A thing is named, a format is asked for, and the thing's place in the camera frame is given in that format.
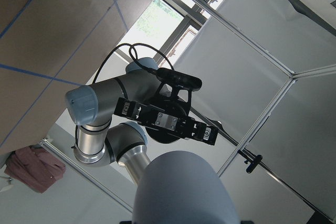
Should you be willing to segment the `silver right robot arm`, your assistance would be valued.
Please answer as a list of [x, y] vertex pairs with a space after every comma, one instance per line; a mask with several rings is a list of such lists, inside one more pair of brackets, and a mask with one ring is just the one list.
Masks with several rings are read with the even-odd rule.
[[191, 100], [178, 95], [201, 86], [197, 77], [142, 58], [128, 64], [122, 76], [67, 92], [76, 159], [92, 166], [116, 162], [138, 184], [150, 163], [148, 137], [163, 144], [184, 138], [214, 145], [218, 129], [190, 117]]

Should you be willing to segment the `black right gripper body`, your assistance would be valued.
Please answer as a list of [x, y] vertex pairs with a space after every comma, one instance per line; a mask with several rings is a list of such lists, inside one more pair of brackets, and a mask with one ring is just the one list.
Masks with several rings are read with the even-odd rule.
[[154, 96], [135, 106], [135, 120], [159, 143], [173, 143], [181, 138], [193, 138], [196, 135], [196, 121], [189, 116], [192, 91], [186, 91], [185, 101], [178, 95], [184, 90], [161, 83]]

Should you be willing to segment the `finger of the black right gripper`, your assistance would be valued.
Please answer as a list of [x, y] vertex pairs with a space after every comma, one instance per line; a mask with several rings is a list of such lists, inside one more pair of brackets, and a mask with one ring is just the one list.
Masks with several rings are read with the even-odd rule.
[[113, 114], [140, 122], [141, 120], [143, 120], [142, 112], [143, 104], [136, 101], [129, 101], [125, 98], [119, 98]]
[[218, 129], [192, 118], [181, 121], [182, 138], [193, 139], [208, 145], [215, 145]]

